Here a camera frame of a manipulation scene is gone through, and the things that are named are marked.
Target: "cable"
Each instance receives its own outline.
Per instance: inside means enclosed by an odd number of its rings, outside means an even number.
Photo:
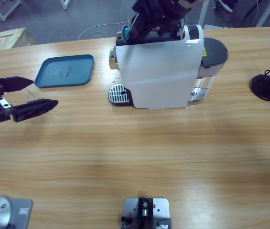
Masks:
[[[95,25],[95,26],[92,26],[92,27],[86,29],[84,32],[82,32],[82,33],[78,36],[77,40],[79,40],[80,37],[81,37],[85,32],[87,32],[88,30],[90,30],[90,29],[92,29],[92,28],[96,28],[96,27],[100,27],[100,26],[104,26],[104,25],[120,25],[120,24],[124,24],[124,23],[129,23],[129,21],[124,21],[124,22],[120,22],[120,23],[108,23],[108,24],[102,24],[102,25]]]
[[[85,38],[86,38],[87,36],[89,36],[89,35],[91,35],[91,34],[94,34],[94,33],[117,34],[116,32],[91,32],[91,33],[87,34],[87,35],[83,38],[83,40],[85,40]]]
[[[131,12],[127,15],[127,20],[129,21],[129,27],[131,26],[130,15],[133,13],[136,13],[136,12]]]
[[[257,13],[256,13],[255,19],[254,19],[253,24],[252,24],[251,27],[254,27],[255,21],[256,21],[256,19],[257,19],[257,17],[258,17],[258,12],[259,12],[259,2],[258,2],[258,0],[257,0]]]
[[[199,21],[199,19],[198,19],[198,20],[195,20],[195,21],[190,20],[189,18],[187,18],[187,16],[185,16],[185,18],[186,18],[186,19],[187,19],[187,21],[189,21],[189,22],[197,22],[197,21]]]

